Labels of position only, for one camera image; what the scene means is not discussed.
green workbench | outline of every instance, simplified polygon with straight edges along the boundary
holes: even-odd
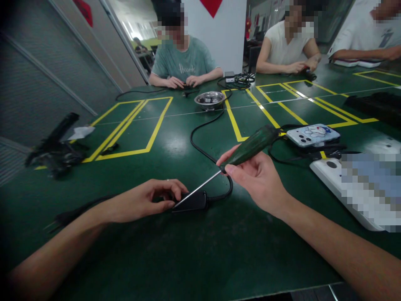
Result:
[[[316,74],[313,85],[297,76],[258,74],[249,92],[234,91],[226,103],[227,112],[198,130],[194,141],[218,158],[265,124],[289,123],[334,126],[342,135],[341,142],[353,151],[369,151],[388,137],[401,140],[400,131],[344,106],[347,95],[401,95],[395,89],[401,85],[401,76],[333,65],[320,65]],[[201,87],[201,92],[211,90],[220,90],[216,81]],[[54,181],[47,170],[29,168],[1,188],[9,269],[51,238],[43,228],[58,213],[151,178],[177,178],[191,191],[216,172],[212,162],[192,147],[189,136],[194,127],[219,112],[203,112],[194,103],[194,94],[186,99],[181,93],[125,95],[95,121],[96,130],[82,142],[91,148],[88,159],[68,176]],[[99,156],[114,141],[120,148]],[[280,158],[294,156],[285,141],[279,141],[274,151]],[[327,218],[401,258],[400,234],[362,227],[308,168],[309,163],[301,163],[302,167],[275,164],[286,189]],[[209,196],[228,188],[223,176],[205,186]],[[341,281],[290,227],[258,209],[248,193],[234,184],[231,196],[208,211],[164,213],[110,225],[55,299],[238,300]]]

hand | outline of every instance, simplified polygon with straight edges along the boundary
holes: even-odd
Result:
[[[188,193],[188,189],[176,179],[168,181],[152,179],[100,203],[93,209],[99,214],[102,222],[132,222],[173,208],[175,202],[170,194],[180,201],[182,193]],[[152,200],[159,196],[162,196],[164,201],[152,203]]]
[[[305,62],[305,66],[308,66],[308,67],[310,68],[310,71],[311,71],[311,72],[313,72],[313,71],[316,70],[317,64],[318,64],[318,61],[315,60],[315,59],[309,59],[309,60],[307,60],[307,61]]]
[[[302,69],[306,66],[306,62],[296,62],[291,65],[286,66],[285,73],[300,73]]]
[[[176,89],[178,87],[184,88],[184,83],[180,81],[177,77],[170,77],[169,79],[166,79],[166,87]]]
[[[223,154],[216,165],[220,166],[239,147],[234,146]],[[272,159],[263,152],[238,166],[227,164],[226,172],[244,187],[262,210],[279,217],[292,196],[285,190]]]
[[[205,77],[204,76],[199,76],[196,77],[194,75],[191,75],[190,77],[187,78],[186,84],[187,86],[192,86],[195,88],[196,86],[199,86],[205,82]]]
[[[401,45],[390,47],[382,50],[383,59],[394,61],[401,57]]]

smartphone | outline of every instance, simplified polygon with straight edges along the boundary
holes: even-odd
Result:
[[[340,134],[321,123],[287,131],[287,137],[299,147],[307,147],[335,140]]]

red sign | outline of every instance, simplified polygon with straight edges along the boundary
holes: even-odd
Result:
[[[214,18],[223,0],[200,0],[209,14]]]
[[[91,7],[89,6],[88,3],[82,1],[82,0],[74,0],[75,5],[78,7],[78,9],[81,11],[81,14],[84,16],[88,24],[93,27],[93,20],[92,20],[92,11]]]

green soldering iron handle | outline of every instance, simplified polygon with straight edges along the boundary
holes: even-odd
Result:
[[[227,161],[220,165],[220,170],[226,173],[226,165],[239,165],[248,161],[267,146],[273,143],[278,137],[278,130],[270,125],[265,125],[258,129],[252,136],[246,139],[231,155]]]

